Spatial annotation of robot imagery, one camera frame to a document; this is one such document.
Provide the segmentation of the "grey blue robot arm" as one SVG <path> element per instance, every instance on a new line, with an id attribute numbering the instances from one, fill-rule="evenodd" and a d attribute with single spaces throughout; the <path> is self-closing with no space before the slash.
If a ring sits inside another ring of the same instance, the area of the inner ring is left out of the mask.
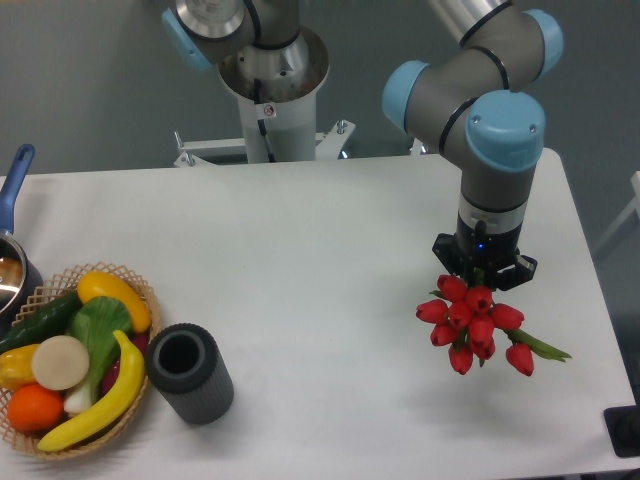
<path id="1" fill-rule="evenodd" d="M 471 284 L 506 291 L 536 261 L 518 247 L 545 114 L 526 87 L 559 61 L 556 20 L 510 1 L 436 1 L 459 53 L 441 67 L 399 66 L 382 94 L 385 116 L 461 172 L 457 227 L 434 254 Z M 253 163 L 315 160 L 316 93 L 329 71 L 323 41 L 295 1 L 173 1 L 165 32 L 194 69 L 216 68 L 236 97 Z"/>

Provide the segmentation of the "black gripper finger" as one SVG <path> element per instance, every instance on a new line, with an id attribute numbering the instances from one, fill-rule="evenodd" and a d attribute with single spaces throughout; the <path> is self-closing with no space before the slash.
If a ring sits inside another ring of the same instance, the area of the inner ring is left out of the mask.
<path id="1" fill-rule="evenodd" d="M 534 278 L 538 262 L 526 255 L 517 254 L 512 265 L 499 270 L 494 278 L 494 290 L 508 291 Z"/>
<path id="2" fill-rule="evenodd" d="M 432 252 L 449 274 L 455 276 L 464 275 L 465 256 L 458 247 L 453 235 L 438 234 L 432 246 Z"/>

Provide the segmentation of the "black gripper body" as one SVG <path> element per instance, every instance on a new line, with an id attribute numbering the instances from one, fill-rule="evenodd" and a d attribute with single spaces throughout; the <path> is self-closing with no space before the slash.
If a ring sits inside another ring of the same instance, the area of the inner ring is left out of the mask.
<path id="1" fill-rule="evenodd" d="M 459 275 L 469 284 L 499 288 L 515 266 L 522 225 L 504 233 L 490 233 L 488 228 L 477 232 L 458 215 L 454 235 L 462 259 Z"/>

